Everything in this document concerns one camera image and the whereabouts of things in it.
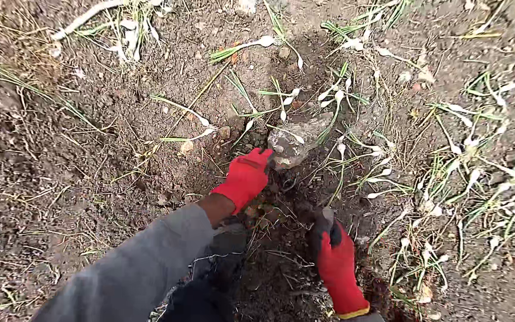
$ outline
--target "rock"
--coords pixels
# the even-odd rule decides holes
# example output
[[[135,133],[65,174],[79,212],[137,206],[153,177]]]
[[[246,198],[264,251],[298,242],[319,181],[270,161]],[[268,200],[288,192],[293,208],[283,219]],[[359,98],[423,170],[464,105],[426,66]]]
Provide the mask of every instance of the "rock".
[[[180,154],[182,155],[189,154],[191,150],[194,150],[194,143],[192,143],[192,141],[185,141],[180,146]]]
[[[221,127],[218,130],[218,133],[220,134],[220,136],[225,139],[229,139],[229,137],[231,136],[231,132],[232,132],[232,129],[230,127]]]
[[[279,49],[279,52],[277,53],[277,55],[281,59],[287,59],[287,57],[289,57],[290,54],[291,54],[291,49],[289,49],[289,47],[282,47]]]
[[[204,30],[204,29],[206,29],[206,23],[205,22],[197,22],[194,24],[194,28],[199,29],[199,30]]]
[[[256,14],[256,0],[238,0],[237,11],[247,16],[253,16]]]
[[[406,70],[399,74],[399,76],[397,78],[397,84],[404,85],[404,84],[410,82],[411,78],[412,78],[411,72]]]
[[[274,156],[275,170],[290,169],[305,160],[309,151],[318,146],[317,136],[331,123],[333,112],[318,115],[306,122],[290,123],[282,126],[283,129],[299,135],[305,144],[297,142],[291,134],[273,129],[267,138],[268,148],[276,152]]]

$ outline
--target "gray sleeve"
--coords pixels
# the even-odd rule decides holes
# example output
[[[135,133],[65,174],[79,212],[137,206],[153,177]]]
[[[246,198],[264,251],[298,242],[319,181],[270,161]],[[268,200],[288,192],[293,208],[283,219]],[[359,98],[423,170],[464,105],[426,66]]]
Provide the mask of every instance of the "gray sleeve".
[[[347,320],[341,320],[342,322],[384,322],[383,317],[379,313],[373,313],[369,315],[361,315],[356,318],[348,318]]]
[[[145,321],[212,236],[202,208],[178,209],[74,275],[32,320]]]

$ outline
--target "gray stone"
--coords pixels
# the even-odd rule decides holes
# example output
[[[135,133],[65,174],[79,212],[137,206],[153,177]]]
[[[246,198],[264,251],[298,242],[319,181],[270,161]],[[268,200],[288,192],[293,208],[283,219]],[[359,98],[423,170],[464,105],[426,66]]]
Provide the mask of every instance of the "gray stone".
[[[305,144],[299,143],[291,134],[273,129],[267,138],[268,148],[275,151],[275,170],[290,169],[301,164],[309,151],[317,147],[318,135],[329,126],[333,112],[327,112],[310,119],[309,121],[290,123],[281,128],[299,135]]]
[[[231,128],[228,127],[228,126],[225,126],[225,127],[221,127],[219,130],[218,130],[218,133],[220,134],[221,137],[225,138],[225,139],[229,139],[230,135],[231,135]]]
[[[237,11],[248,16],[253,16],[256,14],[256,0],[238,0]]]
[[[291,50],[289,49],[289,47],[282,47],[279,49],[279,52],[277,53],[277,55],[281,59],[287,59],[287,57],[289,57],[290,54],[291,54]]]

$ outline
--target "yellow glove trim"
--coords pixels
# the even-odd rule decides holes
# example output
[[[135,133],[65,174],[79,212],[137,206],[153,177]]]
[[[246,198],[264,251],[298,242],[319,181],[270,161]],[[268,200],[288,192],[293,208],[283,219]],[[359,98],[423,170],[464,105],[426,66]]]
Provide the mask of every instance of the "yellow glove trim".
[[[341,319],[341,320],[347,320],[348,318],[356,318],[358,316],[361,316],[361,315],[365,315],[368,313],[368,310],[371,308],[371,306],[367,306],[366,308],[364,309],[360,309],[359,311],[354,311],[354,312],[350,312],[350,313],[345,313],[345,314],[339,314],[337,313],[337,316]]]

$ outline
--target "hand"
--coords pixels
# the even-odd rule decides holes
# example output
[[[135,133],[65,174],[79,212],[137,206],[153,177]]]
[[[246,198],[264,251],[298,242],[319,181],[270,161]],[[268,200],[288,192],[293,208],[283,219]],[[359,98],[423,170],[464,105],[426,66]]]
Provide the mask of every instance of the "hand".
[[[333,309],[339,318],[367,314],[370,306],[355,278],[355,245],[343,226],[335,221],[329,227],[329,222],[319,216],[311,236],[319,276],[333,299]]]
[[[226,196],[236,205],[232,215],[237,214],[266,187],[266,165],[273,153],[270,149],[255,148],[249,154],[233,159],[225,182],[211,191]]]

